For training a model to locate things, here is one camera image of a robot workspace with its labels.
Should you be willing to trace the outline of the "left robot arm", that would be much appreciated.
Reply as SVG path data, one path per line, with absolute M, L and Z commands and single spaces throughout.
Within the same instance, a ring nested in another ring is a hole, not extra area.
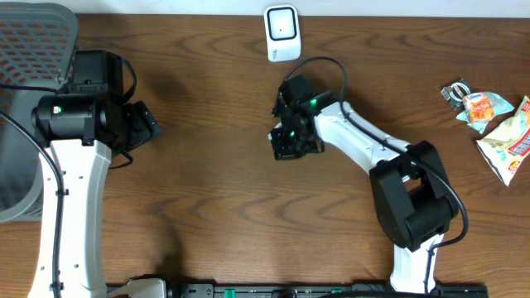
M 105 50 L 79 50 L 73 76 L 32 111 L 40 145 L 43 212 L 31 297 L 166 297 L 160 277 L 108 288 L 101 258 L 104 186 L 111 160 L 161 134 L 135 87 L 123 87 L 129 62 Z

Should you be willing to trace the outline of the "cream snack bag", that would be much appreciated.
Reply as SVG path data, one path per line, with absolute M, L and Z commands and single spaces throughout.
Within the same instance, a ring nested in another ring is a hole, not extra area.
M 511 118 L 475 143 L 494 174 L 509 186 L 518 168 L 529 156 L 529 97 L 523 98 Z

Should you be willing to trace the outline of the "orange small packet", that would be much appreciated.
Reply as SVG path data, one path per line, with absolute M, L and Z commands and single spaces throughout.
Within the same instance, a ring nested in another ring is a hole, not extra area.
M 472 93 L 462 99 L 465 113 L 471 123 L 487 123 L 495 113 L 486 92 Z

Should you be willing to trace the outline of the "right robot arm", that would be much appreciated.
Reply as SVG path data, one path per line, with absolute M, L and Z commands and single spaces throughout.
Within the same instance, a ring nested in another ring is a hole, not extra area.
M 378 222 L 394 245 L 391 287 L 432 293 L 437 249 L 459 213 L 435 147 L 388 135 L 300 74 L 281 83 L 272 114 L 280 120 L 269 133 L 276 160 L 322 153 L 330 144 L 368 174 Z

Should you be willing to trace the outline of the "mint green wipes pack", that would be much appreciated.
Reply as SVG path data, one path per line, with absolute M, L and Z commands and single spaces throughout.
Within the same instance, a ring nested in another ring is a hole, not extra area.
M 495 113 L 494 118 L 498 115 L 509 113 L 514 110 L 513 105 L 509 103 L 508 101 L 506 101 L 505 99 L 503 99 L 502 97 L 500 97 L 498 94 L 492 93 L 492 92 L 486 92 L 486 93 L 489 96 L 489 101 L 491 102 L 493 109 L 494 109 L 494 113 Z M 460 112 L 456 116 L 456 119 L 467 123 L 469 127 L 472 127 L 474 130 L 478 131 L 479 133 L 483 133 L 486 127 L 488 126 L 488 123 L 492 120 L 491 119 L 487 123 L 471 123 L 465 113 L 465 108 L 462 112 Z

